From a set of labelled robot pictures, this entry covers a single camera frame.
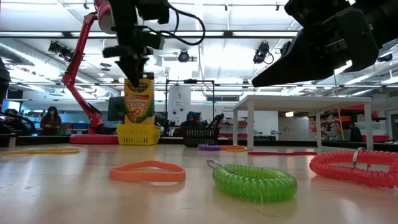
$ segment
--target box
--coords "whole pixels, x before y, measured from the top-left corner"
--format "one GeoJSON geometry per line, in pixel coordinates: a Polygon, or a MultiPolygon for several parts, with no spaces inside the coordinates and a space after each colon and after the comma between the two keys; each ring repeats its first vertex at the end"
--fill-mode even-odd
{"type": "Polygon", "coordinates": [[[141,78],[135,88],[128,79],[124,81],[124,102],[127,114],[124,124],[155,124],[155,97],[153,78],[141,78]]]}

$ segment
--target orange wristband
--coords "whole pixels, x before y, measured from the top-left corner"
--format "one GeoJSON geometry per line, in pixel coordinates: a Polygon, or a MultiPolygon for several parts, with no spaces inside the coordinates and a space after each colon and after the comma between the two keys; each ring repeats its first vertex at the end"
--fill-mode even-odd
{"type": "Polygon", "coordinates": [[[130,182],[182,182],[185,180],[185,169],[171,163],[160,162],[160,161],[142,161],[133,164],[127,164],[123,166],[113,167],[109,171],[109,178],[113,180],[130,181],[130,182]],[[157,167],[163,170],[169,170],[172,172],[162,171],[134,171],[133,169],[144,168],[144,167],[157,167]]]}

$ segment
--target person in hoodie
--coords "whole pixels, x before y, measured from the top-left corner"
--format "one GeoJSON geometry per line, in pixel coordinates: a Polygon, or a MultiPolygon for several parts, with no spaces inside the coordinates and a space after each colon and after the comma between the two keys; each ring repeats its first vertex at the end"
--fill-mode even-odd
{"type": "Polygon", "coordinates": [[[197,121],[197,116],[195,115],[195,113],[189,111],[187,114],[187,120],[182,122],[180,127],[181,128],[199,127],[199,122],[197,121]]]}

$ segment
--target table surface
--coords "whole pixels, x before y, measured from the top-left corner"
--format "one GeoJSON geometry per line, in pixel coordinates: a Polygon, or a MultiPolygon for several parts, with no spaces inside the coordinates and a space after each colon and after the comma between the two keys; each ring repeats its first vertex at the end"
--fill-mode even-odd
{"type": "Polygon", "coordinates": [[[254,100],[256,111],[297,111],[334,110],[372,102],[369,97],[328,97],[328,96],[261,96],[249,95],[234,106],[234,110],[248,110],[248,101],[254,100]]]}
{"type": "MultiPolygon", "coordinates": [[[[76,147],[79,154],[2,157],[1,224],[162,223],[162,224],[375,224],[396,223],[397,189],[373,189],[314,174],[313,156],[248,156],[206,152],[181,145],[52,146],[76,147]],[[186,169],[178,184],[110,180],[113,166],[156,159],[186,169]],[[282,203],[253,203],[220,192],[207,159],[273,167],[298,182],[295,198],[282,203]]],[[[257,151],[329,151],[330,148],[257,147],[257,151]]],[[[371,167],[387,170],[386,167],[371,167]]]]}

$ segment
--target ceiling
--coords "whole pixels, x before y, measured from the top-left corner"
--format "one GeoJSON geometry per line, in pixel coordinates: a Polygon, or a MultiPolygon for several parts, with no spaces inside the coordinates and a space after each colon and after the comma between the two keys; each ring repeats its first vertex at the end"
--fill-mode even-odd
{"type": "MultiPolygon", "coordinates": [[[[299,30],[300,24],[294,21],[284,11],[284,4],[288,0],[169,0],[179,10],[195,14],[202,18],[206,30],[299,30]]],[[[88,13],[94,11],[93,0],[88,0],[89,10],[83,7],[83,0],[2,0],[0,30],[2,32],[79,32],[83,23],[83,18],[88,13]]],[[[175,27],[175,14],[170,13],[170,22],[166,25],[158,25],[150,21],[145,21],[145,25],[156,30],[173,30],[175,27]]],[[[194,19],[181,16],[179,30],[198,30],[198,24],[194,19]]],[[[100,32],[97,22],[93,24],[91,31],[100,32]]],[[[25,54],[38,58],[42,63],[56,67],[55,71],[37,80],[43,82],[56,82],[57,78],[65,70],[66,65],[62,58],[52,55],[49,51],[51,41],[59,41],[61,45],[74,49],[77,39],[64,38],[16,38],[12,40],[10,46],[9,39],[0,39],[0,43],[11,48],[24,49],[25,54]]],[[[166,39],[164,49],[156,50],[155,57],[147,66],[148,70],[157,72],[159,82],[164,82],[165,76],[172,79],[207,79],[215,80],[217,83],[242,83],[243,80],[252,79],[258,71],[266,67],[266,64],[255,65],[252,61],[254,52],[262,41],[269,43],[271,52],[275,59],[279,58],[279,49],[289,39],[205,39],[201,46],[188,46],[175,39],[166,39]],[[200,72],[198,60],[194,62],[180,63],[177,61],[179,52],[188,50],[191,57],[200,58],[202,71],[200,72]]],[[[79,69],[78,77],[82,77],[90,83],[109,83],[114,79],[123,79],[123,72],[114,63],[114,58],[103,58],[102,50],[104,47],[117,45],[115,39],[89,39],[85,47],[85,57],[83,65],[79,69]],[[110,71],[104,72],[100,63],[112,65],[110,71]]],[[[336,81],[338,85],[380,85],[381,82],[394,84],[395,80],[395,60],[389,63],[376,64],[374,67],[353,74],[338,74],[336,81]],[[366,74],[373,73],[366,79],[361,79],[366,74]]],[[[318,80],[317,85],[334,85],[334,78],[318,80]]],[[[122,87],[110,87],[110,90],[122,90],[122,87]]],[[[281,95],[335,95],[330,87],[290,87],[290,88],[249,88],[256,94],[263,92],[279,92],[281,95]]],[[[364,88],[340,88],[346,91],[347,96],[363,91],[364,88]]]]}

